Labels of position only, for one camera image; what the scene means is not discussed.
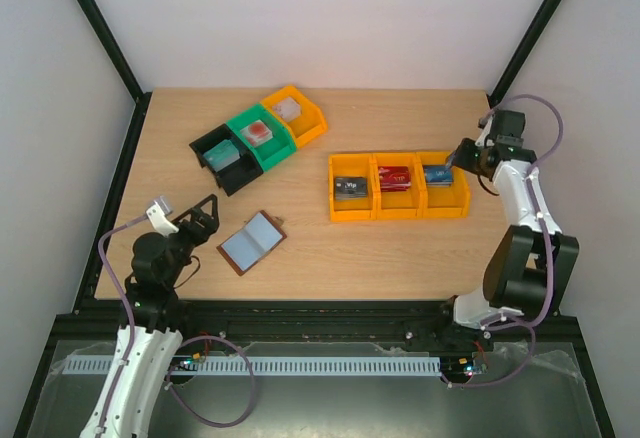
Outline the brown leather card holder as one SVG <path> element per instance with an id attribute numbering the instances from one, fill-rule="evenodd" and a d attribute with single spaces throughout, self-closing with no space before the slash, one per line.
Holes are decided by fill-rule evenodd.
<path id="1" fill-rule="evenodd" d="M 260 210 L 222 242 L 217 251 L 238 276 L 243 276 L 286 238 L 287 234 L 275 219 Z"/>

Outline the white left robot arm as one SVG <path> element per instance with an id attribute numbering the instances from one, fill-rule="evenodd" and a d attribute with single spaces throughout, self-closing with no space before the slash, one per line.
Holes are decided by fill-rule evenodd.
<path id="1" fill-rule="evenodd" d="M 82 437 L 146 437 L 160 387 L 183 340 L 186 303 L 177 281 L 194 260 L 193 251 L 218 231 L 217 196 L 211 194 L 171 220 L 165 197 L 145 213 L 106 232 L 97 244 L 103 267 L 121 299 L 119 325 L 110 368 Z M 151 232 L 133 244 L 131 274 L 120 281 L 107 258 L 112 235 L 149 222 Z"/>

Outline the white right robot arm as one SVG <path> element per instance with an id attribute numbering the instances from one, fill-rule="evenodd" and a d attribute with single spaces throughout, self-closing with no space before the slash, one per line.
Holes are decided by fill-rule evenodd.
<path id="1" fill-rule="evenodd" d="M 436 337 L 460 348 L 471 329 L 488 332 L 521 321 L 536 327 L 559 306 L 579 254 L 578 240 L 552 217 L 539 180 L 541 159 L 524 146 L 525 115 L 492 110 L 478 139 L 464 139 L 448 159 L 454 168 L 492 182 L 508 228 L 484 272 L 482 285 L 455 297 L 452 316 Z"/>

